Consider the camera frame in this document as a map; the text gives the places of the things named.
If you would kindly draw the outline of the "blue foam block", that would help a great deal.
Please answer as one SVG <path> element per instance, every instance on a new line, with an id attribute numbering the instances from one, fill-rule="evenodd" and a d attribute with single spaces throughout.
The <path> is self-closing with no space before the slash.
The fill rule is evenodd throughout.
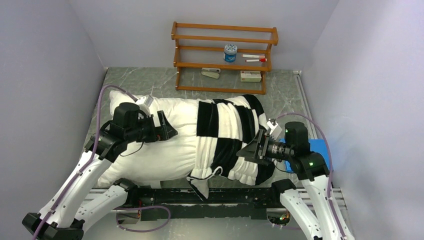
<path id="1" fill-rule="evenodd" d="M 308 139 L 308 141 L 310 143 L 310 150 L 321 154 L 325 160 L 328 169 L 330 170 L 330 157 L 325 141 L 323 139 Z M 288 161 L 284 161 L 283 163 L 285 167 L 284 171 L 288 173 L 294 173 Z"/>

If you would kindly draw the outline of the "white marker pen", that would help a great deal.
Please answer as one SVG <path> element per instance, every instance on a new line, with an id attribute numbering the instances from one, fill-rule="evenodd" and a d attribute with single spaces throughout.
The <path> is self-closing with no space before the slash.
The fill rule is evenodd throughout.
<path id="1" fill-rule="evenodd" d="M 254 58 L 254 59 L 265 59 L 265 55 L 255 55 L 255 54 L 242 54 L 243 58 Z"/>

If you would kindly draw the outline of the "red capped marker pen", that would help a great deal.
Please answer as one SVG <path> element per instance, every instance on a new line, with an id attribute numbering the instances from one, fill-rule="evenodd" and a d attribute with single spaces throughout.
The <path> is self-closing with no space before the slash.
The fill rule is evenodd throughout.
<path id="1" fill-rule="evenodd" d="M 245 62 L 247 62 L 247 63 L 255 63 L 255 62 L 265 63 L 265 62 L 267 62 L 267 59 L 266 58 L 252 58 L 252 59 L 246 59 Z"/>

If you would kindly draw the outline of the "black white checkered pillowcase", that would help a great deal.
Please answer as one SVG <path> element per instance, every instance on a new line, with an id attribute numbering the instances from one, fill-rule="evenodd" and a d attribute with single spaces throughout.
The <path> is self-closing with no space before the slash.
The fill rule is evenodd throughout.
<path id="1" fill-rule="evenodd" d="M 237 156 L 259 130 L 268 128 L 263 106 L 252 94 L 198 101 L 197 152 L 194 168 L 186 179 L 202 201 L 209 197 L 208 180 L 214 176 L 248 186 L 258 186 L 271 178 L 274 164 L 261 165 Z"/>

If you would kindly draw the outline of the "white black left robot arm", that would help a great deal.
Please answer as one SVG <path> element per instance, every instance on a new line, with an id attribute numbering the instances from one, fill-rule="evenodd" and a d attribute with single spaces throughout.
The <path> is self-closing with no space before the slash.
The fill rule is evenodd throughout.
<path id="1" fill-rule="evenodd" d="M 112 120 L 96 131 L 77 166 L 55 196 L 38 212 L 22 220 L 35 240 L 80 240 L 84 233 L 112 210 L 134 210 L 139 203 L 138 186 L 121 178 L 89 203 L 86 196 L 99 177 L 127 150 L 130 143 L 167 141 L 178 134 L 163 111 L 159 125 L 148 107 L 124 102 Z"/>

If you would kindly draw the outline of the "blue white round jar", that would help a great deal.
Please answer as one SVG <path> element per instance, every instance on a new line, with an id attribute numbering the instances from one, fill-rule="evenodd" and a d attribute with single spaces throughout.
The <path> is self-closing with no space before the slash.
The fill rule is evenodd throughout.
<path id="1" fill-rule="evenodd" d="M 238 47 L 235 44 L 226 44 L 223 48 L 224 61 L 227 63 L 233 63 L 236 60 Z"/>

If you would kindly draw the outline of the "small white red box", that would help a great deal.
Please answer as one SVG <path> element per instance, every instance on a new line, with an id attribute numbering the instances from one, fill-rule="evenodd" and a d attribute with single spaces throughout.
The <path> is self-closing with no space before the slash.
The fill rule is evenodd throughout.
<path id="1" fill-rule="evenodd" d="M 257 83 L 262 80 L 262 74 L 260 71 L 241 71 L 240 72 L 241 82 Z"/>

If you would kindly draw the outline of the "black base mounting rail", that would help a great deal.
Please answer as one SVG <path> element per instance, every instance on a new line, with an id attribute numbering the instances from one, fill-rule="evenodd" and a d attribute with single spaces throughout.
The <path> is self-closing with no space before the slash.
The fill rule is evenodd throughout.
<path id="1" fill-rule="evenodd" d="M 267 220 L 275 224 L 287 224 L 290 212 L 280 203 L 272 188 L 212 188 L 208 199 L 202 200 L 188 188 L 150 189 L 139 187 L 132 190 L 121 205 L 131 208 L 163 206 L 170 210 L 152 209 L 140 213 L 141 221 L 159 219 L 202 218 L 250 218 Z"/>

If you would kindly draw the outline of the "wooden shelf rack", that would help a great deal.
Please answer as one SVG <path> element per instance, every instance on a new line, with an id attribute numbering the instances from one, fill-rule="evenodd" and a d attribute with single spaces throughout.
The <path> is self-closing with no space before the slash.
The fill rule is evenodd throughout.
<path id="1" fill-rule="evenodd" d="M 171 39 L 175 42 L 173 66 L 176 68 L 175 89 L 234 94 L 267 92 L 266 75 L 272 70 L 272 48 L 279 43 L 276 27 L 173 22 Z M 225 86 L 188 86 L 183 74 L 188 70 L 199 72 L 220 70 L 239 77 L 243 71 L 259 72 L 259 88 L 248 89 Z"/>

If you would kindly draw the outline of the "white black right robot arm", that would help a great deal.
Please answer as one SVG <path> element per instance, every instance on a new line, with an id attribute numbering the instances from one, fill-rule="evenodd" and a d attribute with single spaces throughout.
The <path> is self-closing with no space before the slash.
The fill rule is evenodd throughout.
<path id="1" fill-rule="evenodd" d="M 261 129 L 237 156 L 260 165 L 287 161 L 313 208 L 307 206 L 289 179 L 272 183 L 270 202 L 285 207 L 309 240 L 353 240 L 333 194 L 331 172 L 325 158 L 311 150 L 307 127 L 299 121 L 286 123 L 284 129 L 273 119 L 267 123 L 269 130 Z"/>

